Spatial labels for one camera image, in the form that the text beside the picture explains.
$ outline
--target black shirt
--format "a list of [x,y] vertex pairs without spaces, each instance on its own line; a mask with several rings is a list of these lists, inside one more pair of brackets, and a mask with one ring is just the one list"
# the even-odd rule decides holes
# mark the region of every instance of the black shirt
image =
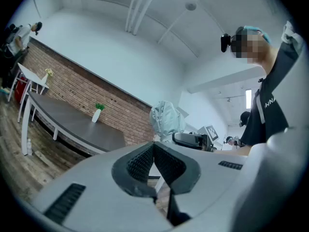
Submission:
[[265,143],[273,134],[283,131],[288,127],[285,116],[272,95],[272,91],[278,86],[298,55],[292,45],[282,43],[278,51],[276,61],[260,88],[260,100],[263,108],[265,123],[261,123],[259,111],[256,106],[256,97],[252,102],[251,113],[246,130],[241,141],[247,145]]

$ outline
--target ceiling light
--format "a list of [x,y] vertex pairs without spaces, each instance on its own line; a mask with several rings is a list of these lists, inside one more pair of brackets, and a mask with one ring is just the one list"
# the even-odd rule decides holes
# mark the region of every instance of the ceiling light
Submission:
[[251,109],[252,89],[246,90],[246,109]]

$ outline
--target white pipe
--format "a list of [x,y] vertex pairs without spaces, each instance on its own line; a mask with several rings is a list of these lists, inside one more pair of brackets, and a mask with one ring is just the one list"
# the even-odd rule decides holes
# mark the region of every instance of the white pipe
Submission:
[[133,16],[132,16],[132,18],[131,18],[130,26],[129,26],[129,30],[128,30],[129,32],[131,32],[131,30],[132,30],[133,22],[134,22],[134,20],[135,20],[135,17],[136,17],[137,12],[139,11],[141,2],[142,2],[142,0],[138,0],[136,6],[135,6],[135,8],[134,8],[134,13],[133,13]]
[[169,28],[164,32],[164,34],[161,36],[160,40],[158,40],[158,44],[161,43],[163,38],[167,35],[167,33],[172,29],[172,27],[178,22],[178,20],[187,12],[188,10],[184,10],[179,17],[176,18],[176,20],[173,21],[173,23],[169,26]]
[[133,30],[133,35],[136,35],[137,30],[140,27],[140,23],[141,23],[142,19],[144,18],[144,15],[146,14],[146,11],[147,11],[151,2],[152,2],[152,0],[147,0],[146,3],[144,4],[143,10],[141,11],[140,16],[139,16],[139,18],[138,18],[138,20],[135,24],[135,28]]
[[129,11],[127,13],[127,17],[126,17],[126,32],[127,32],[127,27],[129,25],[129,19],[130,19],[130,15],[131,15],[131,11],[132,11],[132,7],[133,7],[133,3],[134,3],[135,0],[131,0],[131,3],[130,3],[130,7],[129,7]]

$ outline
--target black vent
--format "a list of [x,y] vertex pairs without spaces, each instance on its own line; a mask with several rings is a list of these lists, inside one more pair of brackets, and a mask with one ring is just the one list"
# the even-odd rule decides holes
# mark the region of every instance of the black vent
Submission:
[[85,186],[79,184],[71,184],[47,209],[47,211],[45,211],[45,216],[52,221],[61,224],[76,204],[85,188]]
[[168,185],[178,179],[186,170],[185,163],[166,150],[154,145],[154,163]]
[[149,171],[153,163],[154,155],[153,146],[151,145],[148,149],[132,158],[127,163],[126,169],[131,177],[143,183],[147,183]]
[[240,170],[242,168],[243,165],[241,164],[237,164],[237,163],[232,163],[232,162],[228,162],[228,161],[221,161],[218,163],[221,166],[227,167],[227,168],[232,168],[232,169],[237,169]]

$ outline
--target wooden floor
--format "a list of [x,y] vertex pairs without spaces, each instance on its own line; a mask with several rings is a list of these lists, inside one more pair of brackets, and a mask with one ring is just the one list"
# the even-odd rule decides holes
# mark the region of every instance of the wooden floor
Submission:
[[[29,122],[28,137],[31,138],[32,156],[21,152],[21,122],[17,122],[19,105],[12,97],[0,93],[0,161],[1,171],[11,191],[30,202],[51,180],[57,178],[85,157],[68,149],[46,132],[37,121]],[[157,180],[149,180],[154,187]],[[166,216],[169,187],[164,184],[156,203]]]

